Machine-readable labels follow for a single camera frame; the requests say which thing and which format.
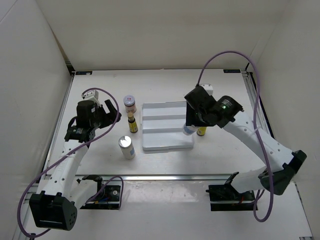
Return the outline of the white can blue label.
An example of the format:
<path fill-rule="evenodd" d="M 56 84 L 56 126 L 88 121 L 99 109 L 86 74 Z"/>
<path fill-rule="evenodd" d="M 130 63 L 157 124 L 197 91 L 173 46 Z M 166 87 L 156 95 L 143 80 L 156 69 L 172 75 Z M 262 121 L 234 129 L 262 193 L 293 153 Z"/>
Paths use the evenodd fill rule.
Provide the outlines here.
<path fill-rule="evenodd" d="M 186 135 L 186 136 L 190 136 L 194 133 L 196 133 L 198 131 L 199 127 L 196 127 L 194 125 L 183 125 L 182 128 L 182 132 Z"/>

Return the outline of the yellow bottle brown cap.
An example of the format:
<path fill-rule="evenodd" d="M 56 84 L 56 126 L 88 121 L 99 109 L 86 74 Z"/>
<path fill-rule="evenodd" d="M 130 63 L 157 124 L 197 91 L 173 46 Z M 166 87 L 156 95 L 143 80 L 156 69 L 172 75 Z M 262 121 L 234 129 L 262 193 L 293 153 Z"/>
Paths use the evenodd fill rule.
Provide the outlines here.
<path fill-rule="evenodd" d="M 207 130 L 207 127 L 204 127 L 204 126 L 203 127 L 199 127 L 196 133 L 197 133 L 198 136 L 202 137 L 202 136 L 204 136 L 206 134 L 206 130 Z"/>

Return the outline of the white can beige label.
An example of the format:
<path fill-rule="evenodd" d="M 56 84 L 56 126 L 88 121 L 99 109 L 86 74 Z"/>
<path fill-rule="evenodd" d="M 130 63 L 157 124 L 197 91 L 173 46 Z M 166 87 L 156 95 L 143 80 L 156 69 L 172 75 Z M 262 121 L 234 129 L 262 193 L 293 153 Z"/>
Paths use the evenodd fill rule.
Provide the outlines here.
<path fill-rule="evenodd" d="M 132 139 L 129 136 L 127 135 L 121 136 L 118 140 L 118 145 L 122 151 L 123 156 L 127 160 L 131 160 L 136 156 Z"/>

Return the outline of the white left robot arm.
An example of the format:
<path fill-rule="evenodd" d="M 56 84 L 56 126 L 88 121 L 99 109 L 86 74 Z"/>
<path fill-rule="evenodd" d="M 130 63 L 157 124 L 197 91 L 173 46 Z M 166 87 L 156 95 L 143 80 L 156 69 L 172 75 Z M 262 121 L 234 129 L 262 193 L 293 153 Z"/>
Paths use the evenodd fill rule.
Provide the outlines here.
<path fill-rule="evenodd" d="M 51 167 L 53 174 L 39 193 L 29 199 L 29 206 L 38 228 L 70 231 L 81 209 L 89 199 L 100 200 L 105 194 L 98 175 L 75 180 L 80 163 L 97 139 L 96 130 L 113 127 L 121 119 L 118 108 L 108 99 L 82 100 L 76 116 L 67 126 L 61 159 Z"/>

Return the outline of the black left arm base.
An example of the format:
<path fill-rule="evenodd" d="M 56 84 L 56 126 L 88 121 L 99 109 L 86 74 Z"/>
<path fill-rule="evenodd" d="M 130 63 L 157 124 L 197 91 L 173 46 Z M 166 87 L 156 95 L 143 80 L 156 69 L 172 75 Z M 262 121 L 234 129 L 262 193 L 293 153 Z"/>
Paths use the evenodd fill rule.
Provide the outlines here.
<path fill-rule="evenodd" d="M 80 207 L 82 210 L 120 210 L 122 206 L 124 180 L 121 176 L 112 176 L 104 183 L 101 176 L 91 174 L 85 175 L 77 182 L 93 181 L 96 183 L 98 193 L 91 201 L 87 201 Z"/>

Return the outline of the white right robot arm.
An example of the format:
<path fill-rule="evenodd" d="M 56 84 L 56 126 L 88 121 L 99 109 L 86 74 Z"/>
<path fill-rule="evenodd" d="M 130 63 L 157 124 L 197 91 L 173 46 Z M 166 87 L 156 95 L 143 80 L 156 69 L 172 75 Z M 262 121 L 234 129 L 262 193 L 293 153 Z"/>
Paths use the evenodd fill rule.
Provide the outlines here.
<path fill-rule="evenodd" d="M 197 85 L 184 98 L 185 133 L 190 134 L 192 128 L 218 126 L 240 140 L 265 164 L 260 169 L 234 173 L 224 184 L 227 198 L 236 200 L 242 193 L 255 190 L 267 190 L 277 196 L 285 192 L 307 158 L 302 150 L 293 151 L 259 130 L 242 105 L 230 96 L 215 100 Z"/>

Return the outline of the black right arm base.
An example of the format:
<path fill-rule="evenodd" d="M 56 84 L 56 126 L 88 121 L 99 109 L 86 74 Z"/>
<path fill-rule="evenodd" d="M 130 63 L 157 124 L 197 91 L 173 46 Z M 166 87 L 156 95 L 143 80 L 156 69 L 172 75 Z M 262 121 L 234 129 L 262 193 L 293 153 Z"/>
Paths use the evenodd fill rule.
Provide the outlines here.
<path fill-rule="evenodd" d="M 233 173 L 224 184 L 211 184 L 205 190 L 209 194 L 211 212 L 241 212 L 258 210 L 254 206 L 256 200 L 252 190 L 244 193 L 237 192 L 231 186 L 239 172 Z"/>

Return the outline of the pink spice jar white lid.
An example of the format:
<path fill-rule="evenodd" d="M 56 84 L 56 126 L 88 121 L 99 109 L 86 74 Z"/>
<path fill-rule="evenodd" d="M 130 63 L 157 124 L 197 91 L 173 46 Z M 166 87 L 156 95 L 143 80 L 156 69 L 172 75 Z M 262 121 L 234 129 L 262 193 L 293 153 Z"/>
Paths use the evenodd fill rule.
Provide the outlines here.
<path fill-rule="evenodd" d="M 123 104 L 127 113 L 135 113 L 137 111 L 136 100 L 133 95 L 126 95 L 123 98 Z"/>

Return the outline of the yellow bottle tan cap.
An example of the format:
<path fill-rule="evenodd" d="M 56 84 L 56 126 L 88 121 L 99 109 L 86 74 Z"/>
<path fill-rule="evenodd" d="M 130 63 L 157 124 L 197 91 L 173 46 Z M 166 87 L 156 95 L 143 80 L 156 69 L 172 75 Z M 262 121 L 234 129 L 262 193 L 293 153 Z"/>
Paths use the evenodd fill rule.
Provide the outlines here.
<path fill-rule="evenodd" d="M 138 125 L 137 125 L 136 119 L 134 117 L 134 114 L 132 112 L 129 112 L 127 114 L 127 118 L 128 118 L 129 131 L 133 134 L 137 133 L 138 132 Z"/>

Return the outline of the white stepped organizer tray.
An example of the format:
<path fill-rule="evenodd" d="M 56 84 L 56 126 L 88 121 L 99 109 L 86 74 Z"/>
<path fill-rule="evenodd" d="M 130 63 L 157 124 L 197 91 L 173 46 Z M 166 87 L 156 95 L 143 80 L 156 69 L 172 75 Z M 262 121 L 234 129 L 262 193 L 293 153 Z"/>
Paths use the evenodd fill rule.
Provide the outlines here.
<path fill-rule="evenodd" d="M 186 112 L 185 101 L 143 103 L 140 112 L 142 149 L 146 152 L 192 149 L 193 136 L 183 133 Z"/>

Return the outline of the aluminium front rail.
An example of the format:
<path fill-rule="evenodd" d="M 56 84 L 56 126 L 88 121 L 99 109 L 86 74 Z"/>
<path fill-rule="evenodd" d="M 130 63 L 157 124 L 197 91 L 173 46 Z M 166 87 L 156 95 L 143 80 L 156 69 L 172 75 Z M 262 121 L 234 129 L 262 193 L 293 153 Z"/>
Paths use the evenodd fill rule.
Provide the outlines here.
<path fill-rule="evenodd" d="M 124 181 L 226 181 L 231 174 L 143 174 L 122 175 Z"/>

